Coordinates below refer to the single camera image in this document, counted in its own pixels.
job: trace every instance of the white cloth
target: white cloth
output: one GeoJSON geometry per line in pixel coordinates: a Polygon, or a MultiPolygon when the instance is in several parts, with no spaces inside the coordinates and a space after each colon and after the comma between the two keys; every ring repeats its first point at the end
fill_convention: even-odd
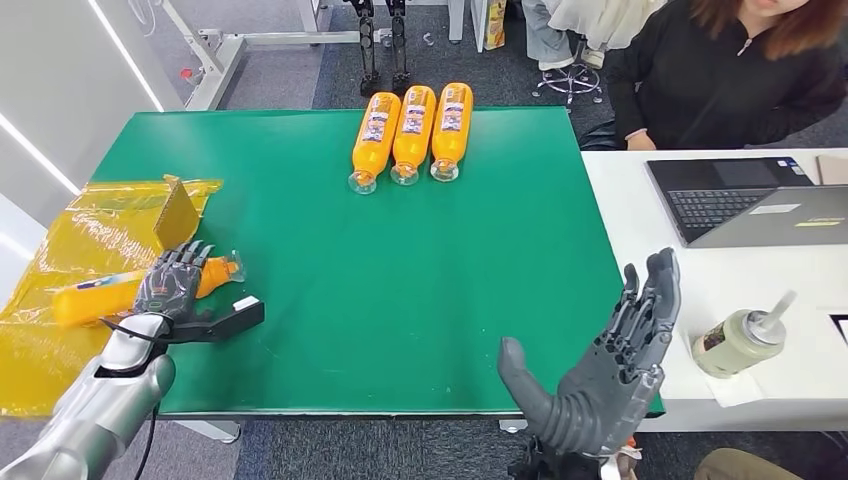
{"type": "Polygon", "coordinates": [[[593,50],[626,48],[666,0],[544,0],[556,30],[586,36],[593,50]]]}

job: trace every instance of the white wall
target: white wall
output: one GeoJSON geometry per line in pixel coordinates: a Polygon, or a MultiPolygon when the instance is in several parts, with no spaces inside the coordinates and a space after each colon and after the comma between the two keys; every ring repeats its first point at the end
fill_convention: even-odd
{"type": "Polygon", "coordinates": [[[46,233],[47,229],[0,195],[0,310],[46,233]]]}
{"type": "MultiPolygon", "coordinates": [[[[128,12],[98,0],[166,110],[182,105],[128,12]]],[[[153,101],[88,0],[0,2],[0,114],[77,187],[153,101]]],[[[70,192],[0,129],[0,194],[48,226],[70,192]]]]}

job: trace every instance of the bottle cap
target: bottle cap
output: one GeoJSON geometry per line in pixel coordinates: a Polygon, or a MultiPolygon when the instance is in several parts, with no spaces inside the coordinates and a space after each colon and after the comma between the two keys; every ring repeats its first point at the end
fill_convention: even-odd
{"type": "Polygon", "coordinates": [[[780,317],[786,312],[797,294],[789,290],[777,302],[771,313],[755,310],[745,318],[743,330],[751,340],[766,345],[779,345],[786,341],[786,327],[780,317]]]}
{"type": "Polygon", "coordinates": [[[389,173],[398,185],[412,185],[418,181],[418,169],[409,163],[398,163],[389,173]]]}
{"type": "Polygon", "coordinates": [[[247,271],[244,269],[244,262],[241,261],[238,250],[233,250],[226,259],[230,281],[243,282],[247,278],[247,271]]]}
{"type": "Polygon", "coordinates": [[[374,180],[374,176],[364,170],[353,172],[348,177],[347,184],[350,185],[350,188],[354,192],[360,195],[368,195],[377,189],[377,182],[374,180]]]}
{"type": "Polygon", "coordinates": [[[436,160],[430,166],[430,175],[440,182],[450,182],[459,176],[459,167],[450,160],[436,160]]]}

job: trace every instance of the bottle label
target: bottle label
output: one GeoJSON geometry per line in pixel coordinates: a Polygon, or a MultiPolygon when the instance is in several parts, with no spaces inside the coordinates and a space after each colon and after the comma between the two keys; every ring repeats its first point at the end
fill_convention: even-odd
{"type": "Polygon", "coordinates": [[[75,285],[77,290],[85,290],[86,288],[97,288],[105,285],[115,285],[117,283],[132,282],[140,280],[147,273],[147,270],[139,270],[137,272],[118,273],[109,275],[108,277],[89,280],[87,282],[78,283],[75,285]]]}
{"type": "Polygon", "coordinates": [[[362,131],[363,142],[383,141],[383,133],[386,131],[386,122],[389,121],[389,114],[386,112],[371,112],[368,115],[365,129],[362,131]]]}
{"type": "Polygon", "coordinates": [[[704,334],[704,351],[708,352],[711,348],[723,343],[725,339],[724,322],[722,322],[717,327],[704,334]]]}
{"type": "Polygon", "coordinates": [[[403,133],[421,135],[421,131],[424,129],[425,111],[426,108],[424,108],[424,105],[413,105],[412,103],[410,103],[406,107],[406,115],[403,119],[403,126],[401,127],[401,131],[403,133]]]}
{"type": "Polygon", "coordinates": [[[442,131],[458,132],[462,128],[462,111],[465,105],[462,102],[445,102],[445,110],[442,113],[442,131]]]}
{"type": "Polygon", "coordinates": [[[445,106],[442,110],[443,132],[458,132],[462,128],[462,111],[465,110],[465,90],[445,89],[445,106]]]}

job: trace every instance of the laptop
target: laptop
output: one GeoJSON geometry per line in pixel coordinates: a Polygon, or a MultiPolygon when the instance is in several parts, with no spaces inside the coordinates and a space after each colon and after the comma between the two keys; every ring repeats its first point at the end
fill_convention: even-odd
{"type": "Polygon", "coordinates": [[[848,186],[814,186],[792,158],[647,163],[688,247],[848,243],[848,186]]]}

